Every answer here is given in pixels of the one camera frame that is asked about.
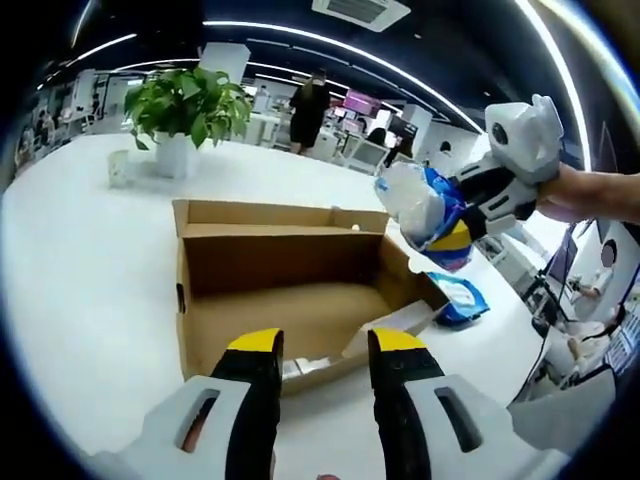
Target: green leaves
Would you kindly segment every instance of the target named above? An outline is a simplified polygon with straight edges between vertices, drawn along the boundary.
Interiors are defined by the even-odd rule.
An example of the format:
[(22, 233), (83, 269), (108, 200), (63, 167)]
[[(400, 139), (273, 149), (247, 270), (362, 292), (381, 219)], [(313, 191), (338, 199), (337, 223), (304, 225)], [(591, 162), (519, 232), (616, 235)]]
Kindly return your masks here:
[(225, 72), (169, 70), (131, 89), (125, 98), (125, 112), (133, 120), (132, 134), (140, 150), (148, 147), (138, 139), (145, 133), (156, 142), (156, 132), (169, 136), (184, 133), (196, 147), (207, 138), (214, 145), (230, 133), (244, 135), (251, 107), (240, 85)]

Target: open cardboard box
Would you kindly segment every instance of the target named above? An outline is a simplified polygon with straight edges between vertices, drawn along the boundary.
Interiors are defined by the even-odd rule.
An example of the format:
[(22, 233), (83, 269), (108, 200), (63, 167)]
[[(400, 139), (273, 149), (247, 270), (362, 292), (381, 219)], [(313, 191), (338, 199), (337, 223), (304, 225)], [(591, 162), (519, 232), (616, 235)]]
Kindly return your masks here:
[(447, 303), (384, 235), (379, 212), (176, 200), (178, 340), (185, 379), (231, 341), (284, 330), (283, 393), (367, 363), (366, 331), (419, 333)]

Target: potted plant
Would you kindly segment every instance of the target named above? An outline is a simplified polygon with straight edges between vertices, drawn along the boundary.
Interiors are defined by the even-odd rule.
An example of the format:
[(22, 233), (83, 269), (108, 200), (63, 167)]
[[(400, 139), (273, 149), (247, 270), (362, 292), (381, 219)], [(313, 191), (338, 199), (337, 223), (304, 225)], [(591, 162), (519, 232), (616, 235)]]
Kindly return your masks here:
[(142, 133), (157, 144), (158, 174), (184, 178), (207, 138), (216, 146), (230, 134), (245, 134), (251, 106), (243, 95), (225, 72), (170, 70), (129, 90), (124, 108), (136, 146), (149, 150)]

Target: plastic bag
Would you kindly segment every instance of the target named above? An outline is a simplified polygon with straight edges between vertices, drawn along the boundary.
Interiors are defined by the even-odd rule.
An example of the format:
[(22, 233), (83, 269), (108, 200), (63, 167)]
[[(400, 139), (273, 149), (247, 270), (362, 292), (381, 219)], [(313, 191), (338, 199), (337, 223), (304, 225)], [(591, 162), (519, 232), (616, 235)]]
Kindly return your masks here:
[(471, 244), (451, 250), (432, 248), (453, 231), (466, 211), (461, 194), (436, 170), (398, 162), (376, 180), (374, 189), (411, 248), (448, 271), (469, 262)]
[(428, 275), (449, 299), (449, 305), (436, 318), (439, 324), (460, 328), (489, 310), (482, 293), (469, 280), (436, 272)]

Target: air vent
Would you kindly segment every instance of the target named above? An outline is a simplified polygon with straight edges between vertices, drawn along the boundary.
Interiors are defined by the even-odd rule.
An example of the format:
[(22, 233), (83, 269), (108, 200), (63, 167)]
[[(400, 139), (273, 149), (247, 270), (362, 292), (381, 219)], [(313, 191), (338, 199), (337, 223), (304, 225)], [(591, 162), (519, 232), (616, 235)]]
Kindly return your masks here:
[(411, 12), (396, 0), (313, 0), (313, 10), (381, 32)]

